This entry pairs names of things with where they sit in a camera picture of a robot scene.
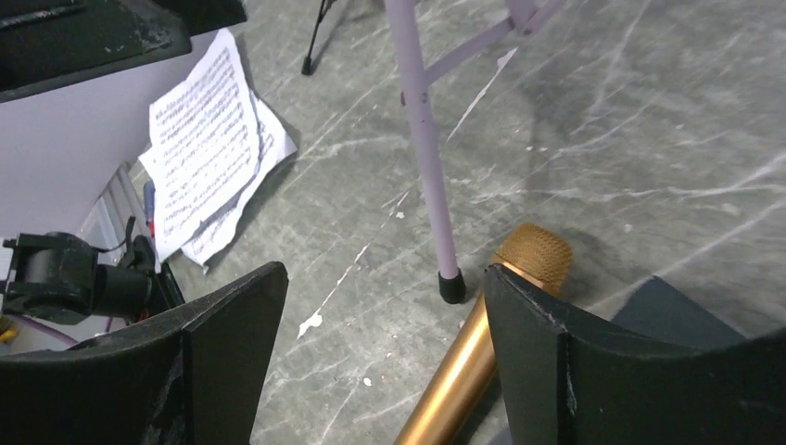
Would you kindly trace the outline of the lilac music stand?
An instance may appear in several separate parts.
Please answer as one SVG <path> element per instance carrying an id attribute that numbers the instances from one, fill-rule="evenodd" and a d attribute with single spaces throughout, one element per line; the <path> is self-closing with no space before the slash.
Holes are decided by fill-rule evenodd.
<path id="1" fill-rule="evenodd" d="M 400 102 L 406 110 L 437 255 L 439 295 L 449 304 L 465 301 L 466 285 L 458 266 L 450 211 L 439 155 L 429 87 L 481 50 L 512 32 L 529 36 L 560 10 L 563 2 L 550 0 L 507 1 L 507 14 L 487 30 L 459 44 L 447 55 L 426 66 L 413 1 L 386 1 L 385 10 L 399 68 Z"/>

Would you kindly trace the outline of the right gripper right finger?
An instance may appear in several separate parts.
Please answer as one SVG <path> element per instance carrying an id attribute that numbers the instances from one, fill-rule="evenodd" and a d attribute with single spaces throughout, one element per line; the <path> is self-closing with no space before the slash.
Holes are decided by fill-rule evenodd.
<path id="1" fill-rule="evenodd" d="M 515 444 L 781 444 L 785 333 L 743 337 L 659 277 L 604 320 L 500 265 L 484 290 Z"/>

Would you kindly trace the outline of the sheet music page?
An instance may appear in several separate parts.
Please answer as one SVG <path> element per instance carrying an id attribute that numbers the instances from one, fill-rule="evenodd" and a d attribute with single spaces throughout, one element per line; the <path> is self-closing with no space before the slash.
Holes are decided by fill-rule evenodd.
<path id="1" fill-rule="evenodd" d="M 273 110 L 254 92 L 250 92 L 249 96 L 256 113 L 260 139 L 260 153 L 254 174 L 237 194 L 200 224 L 191 238 L 178 248 L 187 259 L 202 267 L 235 239 L 245 207 L 268 174 L 298 150 Z"/>
<path id="2" fill-rule="evenodd" d="M 155 243 L 166 260 L 244 187 L 259 157 L 257 118 L 229 30 L 150 105 L 149 137 L 140 160 L 155 186 Z"/>

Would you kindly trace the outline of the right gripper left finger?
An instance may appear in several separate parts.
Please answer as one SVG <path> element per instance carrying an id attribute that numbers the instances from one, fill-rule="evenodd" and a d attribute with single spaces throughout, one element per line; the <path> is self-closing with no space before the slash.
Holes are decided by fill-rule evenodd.
<path id="1" fill-rule="evenodd" d="M 5 444 L 247 444 L 282 318 L 271 261 L 62 351 L 1 360 Z"/>

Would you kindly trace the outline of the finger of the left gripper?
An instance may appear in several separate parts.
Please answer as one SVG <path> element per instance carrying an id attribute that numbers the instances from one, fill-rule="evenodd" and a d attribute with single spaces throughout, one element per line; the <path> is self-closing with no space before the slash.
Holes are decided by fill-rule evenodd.
<path id="1" fill-rule="evenodd" d="M 192 37 L 246 20 L 240 1 L 4 1 L 1 100 L 186 55 Z"/>

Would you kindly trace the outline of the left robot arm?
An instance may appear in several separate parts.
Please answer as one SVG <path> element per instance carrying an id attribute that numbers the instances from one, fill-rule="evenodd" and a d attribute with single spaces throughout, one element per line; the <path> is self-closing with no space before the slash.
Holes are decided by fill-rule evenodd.
<path id="1" fill-rule="evenodd" d="M 59 324 L 137 317 L 153 266 L 102 264 L 74 234 L 148 142 L 148 108 L 245 21 L 239 1 L 5 1 L 1 5 L 1 234 L 5 312 Z"/>

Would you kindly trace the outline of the gold microphone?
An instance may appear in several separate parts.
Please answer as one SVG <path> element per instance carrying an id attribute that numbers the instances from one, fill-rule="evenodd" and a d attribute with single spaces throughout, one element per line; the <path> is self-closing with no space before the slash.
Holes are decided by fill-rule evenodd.
<path id="1" fill-rule="evenodd" d="M 504 240 L 489 262 L 557 297 L 572 258 L 567 241 L 525 223 Z M 480 293 L 395 443 L 451 444 L 482 399 L 496 369 L 485 294 Z"/>

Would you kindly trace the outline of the aluminium frame rail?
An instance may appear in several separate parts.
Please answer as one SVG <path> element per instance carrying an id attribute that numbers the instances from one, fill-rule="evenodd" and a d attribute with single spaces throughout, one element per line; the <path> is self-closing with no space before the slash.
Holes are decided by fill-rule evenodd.
<path id="1" fill-rule="evenodd" d="M 131 164 L 123 162 L 111 176 L 79 228 L 79 238 L 98 248 L 116 247 L 124 240 L 130 217 L 135 218 L 132 238 L 138 235 L 151 238 L 143 200 L 134 188 L 131 170 Z"/>

